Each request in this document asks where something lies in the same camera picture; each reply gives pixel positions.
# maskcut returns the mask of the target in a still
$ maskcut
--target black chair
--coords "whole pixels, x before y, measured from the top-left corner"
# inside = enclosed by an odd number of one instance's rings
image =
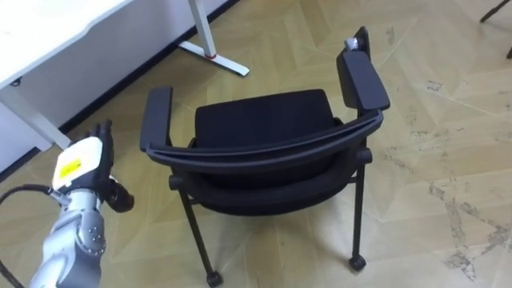
[[[366,138],[382,124],[390,101],[370,62],[366,29],[354,39],[337,58],[345,105],[358,110],[358,118],[346,124],[333,117],[323,90],[274,94],[198,108],[196,138],[178,148],[169,137],[173,90],[150,92],[140,148],[171,168],[169,186],[181,196],[210,287],[222,278],[211,267],[193,204],[232,215],[284,214],[355,183],[349,263],[356,271],[366,265],[359,253],[365,164],[372,161]]]
[[[498,11],[500,11],[501,8],[503,8],[510,0],[503,0],[501,1],[495,8],[489,10],[485,15],[483,15],[482,19],[480,19],[480,23],[484,23],[489,19],[492,15],[496,14]],[[512,47],[509,50],[509,53],[506,55],[507,59],[512,59]]]

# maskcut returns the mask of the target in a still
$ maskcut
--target white metal desk leg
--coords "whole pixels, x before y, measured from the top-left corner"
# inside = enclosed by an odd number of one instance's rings
[[[16,87],[7,86],[3,90],[5,93],[0,94],[0,101],[32,127],[32,129],[38,132],[44,139],[44,141],[38,141],[37,148],[42,151],[48,150],[52,143],[56,143],[63,149],[68,147],[70,144],[68,137],[41,115],[41,113],[37,112],[18,92]]]
[[[249,73],[249,69],[247,67],[231,61],[228,58],[224,58],[221,55],[217,55],[214,39],[211,35],[210,25],[208,24],[208,18],[206,17],[205,8],[202,5],[201,0],[189,0],[189,4],[190,9],[192,10],[192,15],[194,16],[195,26],[198,28],[199,39],[201,40],[203,47],[197,46],[188,41],[182,42],[180,47],[215,62],[216,64],[240,74],[241,76],[246,76]]]

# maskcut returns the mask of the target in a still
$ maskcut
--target desk foot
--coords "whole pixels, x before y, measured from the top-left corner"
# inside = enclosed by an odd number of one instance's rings
[[[229,60],[228,58],[224,58],[221,55],[216,55],[213,58],[207,57],[205,55],[205,51],[200,46],[197,46],[193,43],[190,43],[188,41],[184,41],[179,45],[184,50],[187,50],[189,52],[192,52],[206,60],[212,61],[213,63],[222,66],[232,72],[235,72],[236,74],[245,77],[249,73],[249,68],[245,67],[244,65],[240,65],[234,61]]]

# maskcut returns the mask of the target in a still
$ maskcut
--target desk surface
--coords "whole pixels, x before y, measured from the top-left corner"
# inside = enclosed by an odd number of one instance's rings
[[[133,0],[0,0],[0,89]]]

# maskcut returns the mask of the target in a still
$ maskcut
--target black cable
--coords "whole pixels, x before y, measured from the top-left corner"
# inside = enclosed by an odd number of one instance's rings
[[[5,192],[2,196],[0,196],[0,205],[12,194],[20,191],[34,191],[34,192],[42,192],[46,195],[50,195],[52,189],[48,186],[38,185],[38,184],[25,184],[22,186],[15,187],[11,190]],[[14,287],[14,288],[24,288],[24,286],[16,279],[15,276],[5,267],[0,260],[0,273],[2,276]]]

